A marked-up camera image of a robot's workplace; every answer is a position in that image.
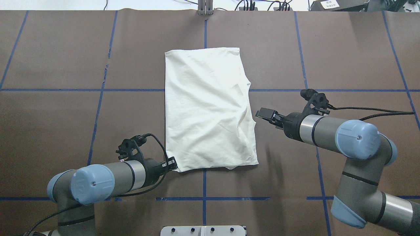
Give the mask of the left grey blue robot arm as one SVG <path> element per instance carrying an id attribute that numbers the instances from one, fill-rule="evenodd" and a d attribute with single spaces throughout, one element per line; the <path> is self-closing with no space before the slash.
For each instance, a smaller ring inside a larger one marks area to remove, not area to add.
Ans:
<path id="1" fill-rule="evenodd" d="M 94 205 L 112 197 L 145 194 L 162 183 L 169 171 L 177 169 L 161 142 L 164 161 L 145 158 L 140 146 L 152 133 L 124 139 L 116 153 L 118 161 L 92 164 L 55 175 L 47 195 L 58 211 L 38 221 L 25 236 L 95 236 Z"/>

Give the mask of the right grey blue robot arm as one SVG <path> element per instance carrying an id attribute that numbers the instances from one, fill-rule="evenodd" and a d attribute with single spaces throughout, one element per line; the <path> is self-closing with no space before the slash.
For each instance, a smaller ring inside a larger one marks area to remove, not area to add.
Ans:
<path id="1" fill-rule="evenodd" d="M 419 204 L 378 190 L 384 167 L 398 156 L 396 145 L 366 118 L 346 120 L 331 117 L 337 109 L 324 93 L 300 91 L 307 104 L 302 112 L 286 116 L 260 108 L 256 117 L 283 130 L 285 136 L 346 157 L 331 214 L 338 221 L 362 229 L 367 223 L 401 236 L 418 236 Z"/>

